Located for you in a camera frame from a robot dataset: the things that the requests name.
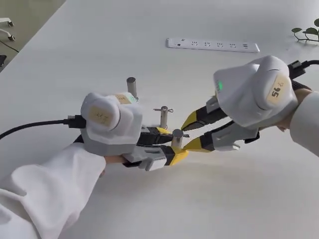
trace metal pin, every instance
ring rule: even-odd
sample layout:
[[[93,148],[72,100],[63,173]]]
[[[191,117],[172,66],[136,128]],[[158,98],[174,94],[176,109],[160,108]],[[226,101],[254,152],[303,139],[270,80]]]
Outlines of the metal pin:
[[[128,84],[128,92],[130,92],[138,100],[139,98],[136,91],[136,79],[134,77],[129,77],[126,80],[126,83]]]
[[[184,137],[183,131],[180,129],[174,129],[173,131],[173,140],[171,141],[171,147],[181,148],[181,142]]]
[[[168,112],[173,113],[173,109],[168,109],[167,106],[162,106],[160,109],[153,109],[155,111],[160,111],[160,124],[161,128],[167,129],[167,114]]]

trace electrical outlet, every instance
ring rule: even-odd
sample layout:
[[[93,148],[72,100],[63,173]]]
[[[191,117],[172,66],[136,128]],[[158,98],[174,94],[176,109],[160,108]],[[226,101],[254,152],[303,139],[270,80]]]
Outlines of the electrical outlet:
[[[231,41],[215,41],[201,39],[186,38],[168,38],[167,47],[198,49],[198,50],[215,50],[215,51],[237,51],[237,52],[260,52],[256,43],[249,42],[231,42]]]

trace chair leg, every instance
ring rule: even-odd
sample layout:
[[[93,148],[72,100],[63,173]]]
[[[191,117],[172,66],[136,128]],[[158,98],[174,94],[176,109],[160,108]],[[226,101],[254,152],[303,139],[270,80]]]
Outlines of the chair leg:
[[[8,36],[8,38],[9,38],[10,41],[15,41],[15,36],[11,35],[10,32],[5,31],[5,30],[3,30],[3,29],[0,29],[0,32],[5,33],[5,34]]]
[[[11,21],[10,18],[8,17],[3,17],[3,18],[0,18],[0,23],[1,22],[6,22],[8,24],[8,26],[13,26],[13,22]]]

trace white table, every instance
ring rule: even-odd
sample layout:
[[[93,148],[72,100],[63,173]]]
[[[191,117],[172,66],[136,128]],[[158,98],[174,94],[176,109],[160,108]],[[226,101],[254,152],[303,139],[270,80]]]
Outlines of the white table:
[[[277,0],[68,0],[0,74],[0,130],[79,113],[92,91],[120,92],[137,79],[145,122],[167,105],[170,129],[214,94],[213,73],[272,54],[319,59],[296,43],[319,2]],[[257,42],[260,54],[165,48],[168,37]],[[300,80],[319,89],[312,67]],[[204,130],[191,132],[195,137]],[[79,134],[66,126],[0,141],[0,176],[47,160]],[[191,154],[154,172],[110,166],[79,221],[61,239],[314,239],[319,160],[275,128],[237,152]]]

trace white sleeve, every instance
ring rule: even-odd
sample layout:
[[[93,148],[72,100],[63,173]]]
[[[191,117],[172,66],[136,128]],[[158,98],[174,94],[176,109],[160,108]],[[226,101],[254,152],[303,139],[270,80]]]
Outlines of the white sleeve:
[[[0,238],[57,239],[77,221],[105,164],[74,143],[42,165],[17,168],[0,182]]]
[[[298,106],[290,123],[294,142],[319,156],[319,93],[312,92]]]

